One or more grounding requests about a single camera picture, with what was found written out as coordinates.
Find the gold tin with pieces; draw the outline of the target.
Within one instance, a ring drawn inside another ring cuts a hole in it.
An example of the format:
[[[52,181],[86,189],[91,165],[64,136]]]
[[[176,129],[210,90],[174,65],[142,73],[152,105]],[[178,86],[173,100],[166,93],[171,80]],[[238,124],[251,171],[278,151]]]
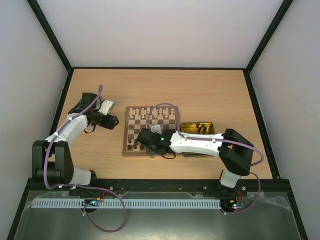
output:
[[[211,122],[185,122],[180,124],[179,130],[187,134],[198,134],[198,135],[214,135],[215,129]],[[194,152],[183,152],[183,158],[205,158],[210,157],[207,154],[194,153]]]

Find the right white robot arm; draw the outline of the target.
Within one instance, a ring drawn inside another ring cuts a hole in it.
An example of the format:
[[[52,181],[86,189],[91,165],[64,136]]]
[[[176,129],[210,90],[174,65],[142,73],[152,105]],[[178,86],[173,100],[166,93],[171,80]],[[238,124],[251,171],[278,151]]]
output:
[[[195,153],[219,158],[225,169],[218,191],[224,196],[233,193],[238,180],[250,174],[254,145],[234,129],[217,134],[191,134],[174,129],[158,133],[142,128],[136,140],[154,155]]]

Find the wooden chess board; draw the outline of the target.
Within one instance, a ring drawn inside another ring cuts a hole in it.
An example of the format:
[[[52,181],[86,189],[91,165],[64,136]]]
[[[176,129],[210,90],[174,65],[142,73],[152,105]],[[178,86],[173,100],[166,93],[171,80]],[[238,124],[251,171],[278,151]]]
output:
[[[149,151],[137,141],[141,129],[158,126],[162,131],[175,130],[177,123],[176,110],[169,105],[126,107],[122,156],[149,157]]]

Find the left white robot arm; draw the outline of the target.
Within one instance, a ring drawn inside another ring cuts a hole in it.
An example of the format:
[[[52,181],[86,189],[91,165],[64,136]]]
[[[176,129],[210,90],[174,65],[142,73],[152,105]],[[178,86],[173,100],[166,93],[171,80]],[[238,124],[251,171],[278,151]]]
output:
[[[88,186],[95,177],[93,170],[74,167],[70,147],[87,127],[112,130],[119,123],[109,114],[115,102],[101,94],[84,92],[79,102],[68,112],[63,124],[44,140],[32,145],[32,179],[43,182],[48,189],[57,185]]]

